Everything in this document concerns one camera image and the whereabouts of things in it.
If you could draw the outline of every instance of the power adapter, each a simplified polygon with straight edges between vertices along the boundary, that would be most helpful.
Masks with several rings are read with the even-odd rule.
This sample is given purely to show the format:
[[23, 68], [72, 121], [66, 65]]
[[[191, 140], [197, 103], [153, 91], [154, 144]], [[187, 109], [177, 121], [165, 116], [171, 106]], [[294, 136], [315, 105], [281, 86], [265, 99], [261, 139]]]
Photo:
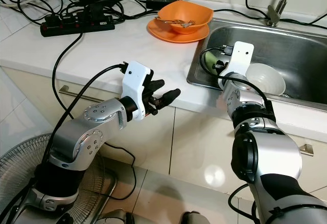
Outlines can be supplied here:
[[146, 3], [147, 9], [160, 10], [175, 1], [177, 0], [145, 0], [141, 2]]

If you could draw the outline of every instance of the white bowl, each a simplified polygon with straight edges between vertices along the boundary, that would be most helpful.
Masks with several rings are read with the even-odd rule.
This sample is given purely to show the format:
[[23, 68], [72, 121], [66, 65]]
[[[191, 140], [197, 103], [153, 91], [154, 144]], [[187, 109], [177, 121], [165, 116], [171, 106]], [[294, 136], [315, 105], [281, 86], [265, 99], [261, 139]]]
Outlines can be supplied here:
[[266, 64], [251, 64], [246, 71], [246, 78], [265, 93], [281, 95], [286, 89], [281, 74]]

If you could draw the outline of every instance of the sponge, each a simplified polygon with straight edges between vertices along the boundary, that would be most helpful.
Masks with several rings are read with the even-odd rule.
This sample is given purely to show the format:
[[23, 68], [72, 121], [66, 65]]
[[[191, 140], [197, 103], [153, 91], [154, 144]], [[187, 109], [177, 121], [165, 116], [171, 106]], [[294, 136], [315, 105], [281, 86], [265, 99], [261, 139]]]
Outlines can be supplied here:
[[217, 63], [217, 57], [215, 57], [214, 54], [212, 54], [211, 52], [206, 52], [204, 54], [205, 57], [205, 65], [207, 67], [207, 69], [212, 72], [213, 74], [217, 75], [217, 72], [215, 69], [213, 69], [213, 65], [215, 65]]

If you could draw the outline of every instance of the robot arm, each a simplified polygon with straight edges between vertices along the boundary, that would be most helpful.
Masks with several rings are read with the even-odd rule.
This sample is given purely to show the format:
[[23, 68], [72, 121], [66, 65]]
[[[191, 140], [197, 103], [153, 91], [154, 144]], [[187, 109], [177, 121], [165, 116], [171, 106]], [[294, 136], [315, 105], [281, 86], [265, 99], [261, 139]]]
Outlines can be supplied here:
[[[246, 80], [253, 45], [236, 42], [221, 76]], [[218, 79], [233, 121], [231, 166], [248, 183], [262, 224], [327, 223], [327, 206], [303, 191], [297, 179], [302, 160], [296, 143], [280, 130], [271, 102], [241, 82]]]
[[154, 98], [154, 91], [165, 82], [151, 81], [152, 77], [152, 70], [131, 62], [123, 79], [121, 99], [89, 106], [82, 115], [57, 130], [49, 160], [45, 167], [36, 169], [37, 182], [11, 223], [67, 223], [64, 220], [67, 217], [63, 220], [62, 217], [73, 206], [84, 172], [100, 147], [126, 127], [127, 122], [156, 115], [180, 95], [176, 89]]

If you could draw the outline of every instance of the faucet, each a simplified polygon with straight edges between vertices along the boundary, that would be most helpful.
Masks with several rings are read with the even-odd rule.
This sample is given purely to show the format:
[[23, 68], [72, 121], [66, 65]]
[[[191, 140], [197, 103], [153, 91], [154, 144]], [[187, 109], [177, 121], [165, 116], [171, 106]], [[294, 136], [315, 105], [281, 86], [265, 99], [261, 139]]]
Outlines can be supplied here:
[[272, 5], [268, 6], [268, 15], [270, 19], [267, 21], [267, 25], [271, 27], [276, 27], [279, 20], [281, 19], [281, 14], [285, 8], [287, 0], [280, 0], [276, 9]]

